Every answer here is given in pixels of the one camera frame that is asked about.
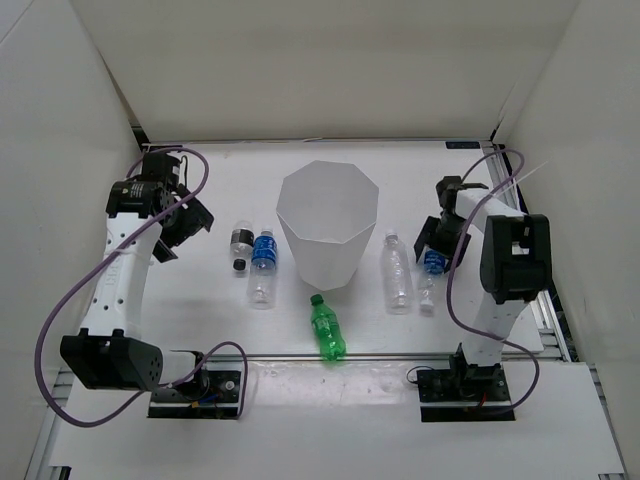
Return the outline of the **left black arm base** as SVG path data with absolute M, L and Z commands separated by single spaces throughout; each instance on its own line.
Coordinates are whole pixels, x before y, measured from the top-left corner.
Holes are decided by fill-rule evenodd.
M 244 394 L 242 362 L 208 362 L 190 380 L 150 397 L 149 419 L 238 420 Z

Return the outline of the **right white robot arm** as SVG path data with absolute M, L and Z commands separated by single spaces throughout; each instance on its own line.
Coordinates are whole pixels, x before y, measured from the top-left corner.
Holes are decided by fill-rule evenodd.
M 479 278 L 484 290 L 471 330 L 456 353 L 463 366 L 449 375 L 449 387 L 470 400 L 501 361 L 504 341 L 523 310 L 551 283 L 549 220 L 528 215 L 488 195 L 482 183 L 445 176 L 436 184 L 441 207 L 426 219 L 414 243 L 423 271 L 439 277 L 460 265 L 471 240 L 466 226 L 483 234 Z

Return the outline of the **clear unlabelled plastic bottle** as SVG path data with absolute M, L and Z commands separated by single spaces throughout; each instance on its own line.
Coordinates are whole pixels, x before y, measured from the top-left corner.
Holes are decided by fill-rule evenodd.
M 387 231 L 383 240 L 381 273 L 388 312 L 406 314 L 412 306 L 413 284 L 406 247 L 394 230 Z

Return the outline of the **crushed blue-label water bottle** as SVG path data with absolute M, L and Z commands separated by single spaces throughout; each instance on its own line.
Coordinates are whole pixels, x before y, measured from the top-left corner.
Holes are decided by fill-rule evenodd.
M 418 299 L 420 312 L 425 316 L 433 316 L 439 293 L 440 280 L 444 275 L 446 258 L 435 250 L 424 253 L 422 269 L 418 283 Z

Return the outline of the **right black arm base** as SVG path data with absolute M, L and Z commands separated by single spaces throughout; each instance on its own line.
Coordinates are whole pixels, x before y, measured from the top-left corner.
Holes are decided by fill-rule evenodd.
M 488 375 L 464 366 L 409 369 L 407 382 L 418 389 L 423 423 L 515 421 L 505 372 L 497 366 Z

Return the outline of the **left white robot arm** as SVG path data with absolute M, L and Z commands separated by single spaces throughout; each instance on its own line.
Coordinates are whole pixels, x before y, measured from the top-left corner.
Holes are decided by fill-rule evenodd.
M 152 391 L 161 382 L 163 354 L 141 339 L 151 261 L 175 259 L 172 248 L 210 230 L 213 215 L 184 184 L 139 177 L 113 185 L 106 213 L 108 264 L 79 333 L 62 338 L 60 354 L 88 389 Z

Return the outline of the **small black-label bottle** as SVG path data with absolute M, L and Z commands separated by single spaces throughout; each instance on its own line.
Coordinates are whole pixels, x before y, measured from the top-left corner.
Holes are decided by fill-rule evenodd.
M 251 263 L 254 246 L 252 224 L 247 220 L 238 221 L 231 232 L 230 256 L 235 274 L 245 274 Z

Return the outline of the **blue-label clear bottle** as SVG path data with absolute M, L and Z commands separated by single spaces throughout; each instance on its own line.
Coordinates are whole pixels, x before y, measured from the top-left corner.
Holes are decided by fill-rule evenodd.
M 264 227 L 255 239 L 247 296 L 255 308 L 269 308 L 275 298 L 278 249 L 272 227 Z

